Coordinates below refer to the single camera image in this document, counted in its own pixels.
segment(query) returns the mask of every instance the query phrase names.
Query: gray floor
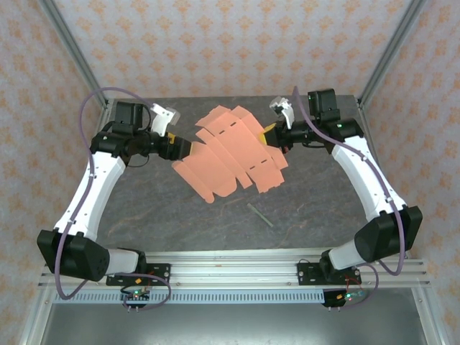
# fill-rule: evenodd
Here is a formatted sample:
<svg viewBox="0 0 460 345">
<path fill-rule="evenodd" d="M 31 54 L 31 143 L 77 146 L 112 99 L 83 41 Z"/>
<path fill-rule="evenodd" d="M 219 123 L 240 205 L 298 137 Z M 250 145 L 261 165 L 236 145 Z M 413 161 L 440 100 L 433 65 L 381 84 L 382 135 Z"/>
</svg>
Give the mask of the gray floor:
<svg viewBox="0 0 460 345">
<path fill-rule="evenodd" d="M 42 345 L 424 345 L 409 289 L 379 290 L 359 307 L 164 305 L 127 313 L 120 305 L 54 305 Z"/>
<path fill-rule="evenodd" d="M 272 97 L 155 99 L 181 114 L 171 132 L 197 140 L 195 123 L 219 104 L 249 109 L 262 126 L 276 120 Z M 357 117 L 353 96 L 338 96 L 342 118 Z M 295 106 L 297 118 L 300 112 Z M 255 186 L 207 204 L 171 168 L 151 157 L 142 168 L 128 168 L 103 213 L 98 242 L 144 251 L 333 247 L 350 240 L 366 223 L 347 176 L 324 149 L 295 147 L 286 155 L 285 182 L 268 193 Z M 133 160 L 140 163 L 144 158 Z M 275 226 L 251 211 L 251 203 Z"/>
</svg>

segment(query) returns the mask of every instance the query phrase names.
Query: orange patterned wall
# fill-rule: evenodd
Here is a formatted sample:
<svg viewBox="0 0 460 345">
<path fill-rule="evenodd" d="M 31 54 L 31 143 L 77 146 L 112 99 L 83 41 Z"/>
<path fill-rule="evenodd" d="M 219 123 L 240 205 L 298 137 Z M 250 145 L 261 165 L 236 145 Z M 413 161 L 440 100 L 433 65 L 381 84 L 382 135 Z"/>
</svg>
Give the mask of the orange patterned wall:
<svg viewBox="0 0 460 345">
<path fill-rule="evenodd" d="M 366 115 L 388 179 L 424 214 L 414 252 L 429 260 L 452 344 L 460 339 L 459 97 L 460 3 L 432 0 Z"/>
<path fill-rule="evenodd" d="M 410 0 L 57 0 L 102 86 L 359 95 Z"/>
<path fill-rule="evenodd" d="M 17 344 L 43 267 L 36 245 L 85 166 L 77 117 L 88 89 L 37 0 L 0 2 L 0 344 Z M 99 110 L 89 106 L 92 134 Z"/>
</svg>

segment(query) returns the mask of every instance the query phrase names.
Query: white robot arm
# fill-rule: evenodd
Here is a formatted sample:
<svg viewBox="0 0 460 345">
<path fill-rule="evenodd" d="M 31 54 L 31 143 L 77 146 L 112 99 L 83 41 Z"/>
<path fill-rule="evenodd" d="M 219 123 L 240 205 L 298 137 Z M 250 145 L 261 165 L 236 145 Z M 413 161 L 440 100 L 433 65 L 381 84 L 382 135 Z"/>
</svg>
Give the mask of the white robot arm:
<svg viewBox="0 0 460 345">
<path fill-rule="evenodd" d="M 139 265 L 144 263 L 139 257 L 141 252 L 105 249 L 96 243 L 99 221 L 107 200 L 131 156 L 156 153 L 166 160 L 179 160 L 190 153 L 190 142 L 166 132 L 168 124 L 177 122 L 177 111 L 153 104 L 151 110 L 156 117 L 152 128 L 140 129 L 143 107 L 142 104 L 118 102 L 114 123 L 104 128 L 92 140 L 90 150 L 93 173 L 88 163 L 70 205 L 54 230 L 40 232 L 37 243 L 52 272 L 58 243 L 69 223 L 71 225 L 62 250 L 62 274 L 98 281 L 104 275 L 137 271 Z M 91 188 L 83 199 L 90 179 Z M 75 218 L 71 219 L 77 209 Z"/>
<path fill-rule="evenodd" d="M 293 114 L 292 106 L 285 98 L 283 100 L 276 98 L 270 104 L 270 108 L 278 115 Z M 350 179 L 368 221 L 368 224 L 356 233 L 354 239 L 323 253 L 324 275 L 332 277 L 337 271 L 373 262 L 400 251 L 396 216 L 390 201 L 395 204 L 400 214 L 404 228 L 405 250 L 409 250 L 422 221 L 420 209 L 417 206 L 408 208 L 406 202 L 388 183 L 371 155 L 366 138 L 356 120 L 341 120 L 333 89 L 308 93 L 308 103 L 310 113 L 315 117 L 311 122 L 320 132 L 336 142 L 344 143 L 361 155 L 319 137 L 306 121 L 288 120 L 287 117 L 286 120 L 268 126 L 263 140 L 268 145 L 280 147 L 284 153 L 292 149 L 295 143 L 301 143 L 304 147 L 311 147 L 311 142 L 323 144 Z M 376 167 L 381 181 L 368 162 Z M 389 197 L 385 195 L 382 185 L 389 191 Z"/>
</svg>

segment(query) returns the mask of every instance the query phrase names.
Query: orange paper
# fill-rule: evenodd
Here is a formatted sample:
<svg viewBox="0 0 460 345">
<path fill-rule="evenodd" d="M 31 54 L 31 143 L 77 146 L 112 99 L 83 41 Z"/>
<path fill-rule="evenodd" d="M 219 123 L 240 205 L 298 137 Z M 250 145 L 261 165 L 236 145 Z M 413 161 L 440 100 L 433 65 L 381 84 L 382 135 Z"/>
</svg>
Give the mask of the orange paper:
<svg viewBox="0 0 460 345">
<path fill-rule="evenodd" d="M 278 148 L 258 140 L 264 129 L 246 109 L 218 106 L 197 125 L 204 127 L 196 135 L 205 144 L 194 142 L 190 155 L 172 167 L 206 202 L 212 203 L 214 194 L 233 193 L 235 179 L 243 188 L 254 181 L 259 193 L 284 182 L 286 159 Z"/>
</svg>

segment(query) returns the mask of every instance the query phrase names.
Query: small stick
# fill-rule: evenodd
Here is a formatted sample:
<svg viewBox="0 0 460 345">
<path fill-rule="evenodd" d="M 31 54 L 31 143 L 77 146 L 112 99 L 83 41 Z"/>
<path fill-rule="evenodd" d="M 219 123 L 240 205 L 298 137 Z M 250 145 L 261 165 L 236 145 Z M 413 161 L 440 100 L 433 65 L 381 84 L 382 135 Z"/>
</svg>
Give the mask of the small stick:
<svg viewBox="0 0 460 345">
<path fill-rule="evenodd" d="M 269 226 L 270 228 L 273 227 L 273 223 L 272 223 L 271 221 L 269 221 L 269 220 L 267 219 L 267 217 L 265 217 L 263 214 L 261 214 L 261 213 L 259 212 L 259 210 L 257 210 L 253 205 L 251 205 L 250 203 L 248 203 L 248 204 L 247 204 L 247 207 L 249 207 L 249 208 L 251 209 L 251 211 L 253 211 L 253 212 L 254 212 L 255 214 L 257 214 L 260 218 L 262 218 L 262 220 L 263 220 L 265 223 L 267 223 L 268 226 Z"/>
</svg>

